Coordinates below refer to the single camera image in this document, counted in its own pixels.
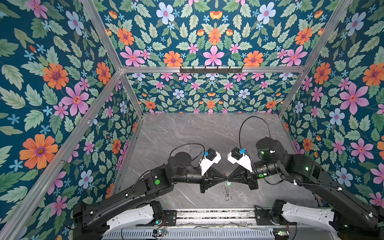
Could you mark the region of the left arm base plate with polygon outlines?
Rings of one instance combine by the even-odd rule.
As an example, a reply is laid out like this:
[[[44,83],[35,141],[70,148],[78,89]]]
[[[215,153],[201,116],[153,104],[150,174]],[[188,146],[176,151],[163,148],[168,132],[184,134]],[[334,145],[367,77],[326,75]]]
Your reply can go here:
[[[150,226],[175,226],[177,222],[177,210],[163,210],[157,211],[153,214],[153,220],[149,223]]]

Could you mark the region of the keyring with coloured keys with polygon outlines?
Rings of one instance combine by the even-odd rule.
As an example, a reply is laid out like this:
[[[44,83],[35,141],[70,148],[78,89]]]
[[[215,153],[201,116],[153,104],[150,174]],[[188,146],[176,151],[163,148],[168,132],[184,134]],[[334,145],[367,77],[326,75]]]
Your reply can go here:
[[[225,201],[229,201],[229,200],[232,200],[233,198],[232,198],[232,196],[230,195],[230,190],[229,190],[229,187],[231,186],[231,183],[230,182],[228,182],[228,181],[225,181],[224,183],[223,183],[223,189],[224,189],[224,194],[225,194],[225,197],[224,197],[224,199],[225,199]]]

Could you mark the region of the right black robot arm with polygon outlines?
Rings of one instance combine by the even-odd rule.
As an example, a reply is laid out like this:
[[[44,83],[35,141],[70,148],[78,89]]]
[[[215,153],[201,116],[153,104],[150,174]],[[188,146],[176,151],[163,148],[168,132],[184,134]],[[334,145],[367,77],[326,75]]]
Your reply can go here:
[[[329,231],[340,240],[382,240],[384,211],[363,203],[342,184],[334,182],[322,167],[302,154],[289,154],[283,145],[270,137],[256,143],[258,162],[252,162],[245,149],[234,148],[228,161],[238,164],[228,176],[232,183],[258,189],[258,180],[278,175],[283,181],[304,187],[329,204],[328,208],[309,208],[276,200],[271,211],[275,223],[282,221],[306,224]]]

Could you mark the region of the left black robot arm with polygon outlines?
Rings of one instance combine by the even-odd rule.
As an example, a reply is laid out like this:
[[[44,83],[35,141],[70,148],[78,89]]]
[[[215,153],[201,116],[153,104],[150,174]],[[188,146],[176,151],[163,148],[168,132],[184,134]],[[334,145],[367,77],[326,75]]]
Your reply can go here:
[[[198,167],[192,157],[179,152],[168,162],[144,172],[127,189],[95,204],[76,204],[73,217],[75,240],[101,240],[106,234],[133,226],[156,226],[165,223],[163,208],[156,199],[174,190],[176,183],[198,184],[201,193],[227,180],[213,168],[221,155],[209,149]]]

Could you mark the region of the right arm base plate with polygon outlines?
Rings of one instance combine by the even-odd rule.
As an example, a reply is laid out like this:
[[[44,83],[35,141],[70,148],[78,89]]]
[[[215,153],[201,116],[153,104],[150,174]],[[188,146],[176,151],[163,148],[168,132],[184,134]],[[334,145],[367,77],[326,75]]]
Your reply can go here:
[[[255,219],[258,225],[286,225],[288,221],[283,217],[283,206],[287,204],[284,200],[275,200],[271,209],[265,209],[254,205]]]

